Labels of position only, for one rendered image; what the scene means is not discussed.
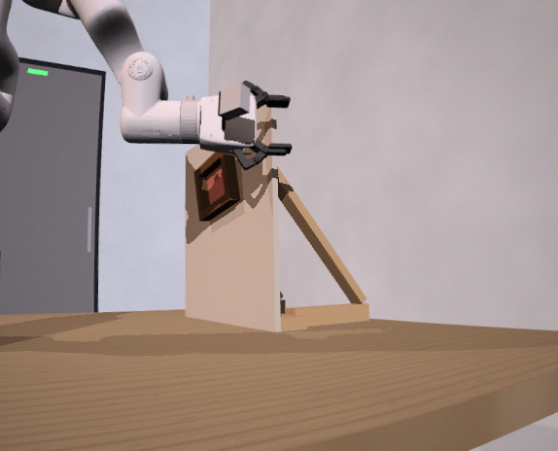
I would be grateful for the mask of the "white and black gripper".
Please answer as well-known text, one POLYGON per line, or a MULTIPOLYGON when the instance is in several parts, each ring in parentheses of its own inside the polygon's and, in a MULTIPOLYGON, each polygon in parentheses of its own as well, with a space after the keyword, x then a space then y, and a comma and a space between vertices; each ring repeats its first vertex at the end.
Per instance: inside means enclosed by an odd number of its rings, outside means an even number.
POLYGON ((256 96, 250 95, 250 113, 226 120, 226 130, 223 130, 222 117, 218 116, 219 95, 201 98, 197 102, 196 135, 201 150, 233 154, 243 169, 248 170, 267 156, 285 156, 291 152, 291 144, 270 143, 266 146, 257 139, 257 109, 263 105, 268 108, 288 108, 291 98, 270 95, 248 81, 242 84, 256 96), (247 147, 251 152, 242 152, 247 147), (244 156, 253 152, 256 153, 254 157, 244 156))

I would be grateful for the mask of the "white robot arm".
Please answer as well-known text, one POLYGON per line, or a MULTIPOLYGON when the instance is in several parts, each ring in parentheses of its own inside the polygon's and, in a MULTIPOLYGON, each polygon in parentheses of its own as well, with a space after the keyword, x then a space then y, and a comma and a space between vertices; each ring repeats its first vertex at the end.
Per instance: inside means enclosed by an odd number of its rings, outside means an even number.
MULTIPOLYGON (((80 19, 119 84, 122 84, 121 133, 133 144, 197 144, 197 100, 168 100, 160 62, 144 51, 122 0, 22 0, 25 4, 80 19), (72 4, 72 5, 71 5, 72 4), (160 100, 161 99, 161 100, 160 100)), ((7 34, 12 0, 0 0, 0 132, 15 98, 19 59, 7 34)), ((219 91, 218 116, 226 120, 250 113, 251 89, 238 84, 219 91)))

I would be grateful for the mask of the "beige flat board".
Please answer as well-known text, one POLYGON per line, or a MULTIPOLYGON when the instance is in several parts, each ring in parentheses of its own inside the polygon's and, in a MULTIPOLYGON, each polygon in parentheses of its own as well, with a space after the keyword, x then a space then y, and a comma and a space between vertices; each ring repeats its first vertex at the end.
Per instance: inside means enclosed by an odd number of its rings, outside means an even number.
MULTIPOLYGON (((257 139, 277 143, 276 108, 257 109, 257 139)), ((194 171, 213 153, 186 152, 186 317, 281 331, 277 156, 244 170, 235 157, 240 200, 200 222, 194 171)))

